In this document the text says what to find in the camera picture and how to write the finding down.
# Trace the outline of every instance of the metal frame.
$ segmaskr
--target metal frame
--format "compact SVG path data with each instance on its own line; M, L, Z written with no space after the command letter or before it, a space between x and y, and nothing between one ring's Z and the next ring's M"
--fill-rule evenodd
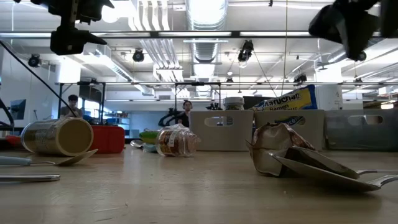
M63 93L62 89L63 89L64 85L70 85L70 86L72 86L72 85L92 85L92 84L102 85L103 87L102 87L102 95L101 95L101 104L99 105L99 107L100 107L100 110L99 110L99 122L101 124L103 124L104 104L105 104L105 91L106 91L106 83L105 82L97 82L97 83L85 83L85 82L84 83L55 83L55 84L60 86L60 92L59 92L60 98L62 98L62 93ZM61 117L61 99L58 100L58 119L60 117Z
M197 85L197 82L183 82L181 85ZM107 85L156 85L156 86L174 86L174 82L107 82ZM398 85L398 82L200 82L200 85L228 85L228 86L244 86L244 85L284 85L284 86L300 86L300 85L341 85L341 86L363 86L363 85L376 85L388 86Z
M307 30L153 30L153 31L103 31L92 32L104 39L317 39ZM373 33L379 38L380 32ZM50 39L50 32L0 32L0 39ZM398 38L398 32L390 38Z

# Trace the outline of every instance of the crumpled wrapper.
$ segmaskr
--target crumpled wrapper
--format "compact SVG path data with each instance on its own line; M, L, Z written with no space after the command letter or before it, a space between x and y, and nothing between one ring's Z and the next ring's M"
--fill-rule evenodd
M284 123L267 124L258 128L254 133L252 144L247 142L247 146L256 170L275 177L284 175L287 168L270 154L295 161L305 161L299 152L289 148L298 146L316 151L308 141Z

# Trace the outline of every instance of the black shirt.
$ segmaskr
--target black shirt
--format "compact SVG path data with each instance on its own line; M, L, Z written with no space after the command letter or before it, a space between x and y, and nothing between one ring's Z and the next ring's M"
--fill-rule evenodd
M182 125L184 125L185 127L189 128L189 117L187 116L187 114L185 112L179 114L175 118L175 123L178 124L179 120L182 120Z

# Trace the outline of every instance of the gray bin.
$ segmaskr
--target gray bin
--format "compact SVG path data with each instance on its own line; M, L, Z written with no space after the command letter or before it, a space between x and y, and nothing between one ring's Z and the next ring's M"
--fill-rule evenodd
M398 110L325 112L329 149L398 151Z

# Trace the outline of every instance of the spoon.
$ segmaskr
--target spoon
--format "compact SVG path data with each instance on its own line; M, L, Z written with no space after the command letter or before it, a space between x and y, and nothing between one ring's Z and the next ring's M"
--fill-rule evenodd
M50 161L32 162L31 159L26 158L0 156L0 165L30 166L31 164L51 164L54 166L71 166L83 159L89 158L97 151L98 149L94 149L58 163Z
M304 177L308 177L310 179L316 180L319 183L329 185L330 187L336 187L338 189L370 192L381 189L384 184L398 180L398 175L387 175L376 180L362 182L329 172L327 170L309 166L301 162L285 159L272 154L271 156L281 164L287 166L289 169Z
M306 149L303 147L298 147L298 146L292 146L292 149L298 151L305 157L306 159L312 161L314 164L316 164L317 168L325 169L327 171L343 175L345 177L349 177L352 179L358 179L360 175L363 174L398 174L398 170L353 170L350 169L344 165L341 165L340 163L329 159L328 157L315 152L310 149Z
M54 175L0 175L0 182L44 182L57 181L61 176Z

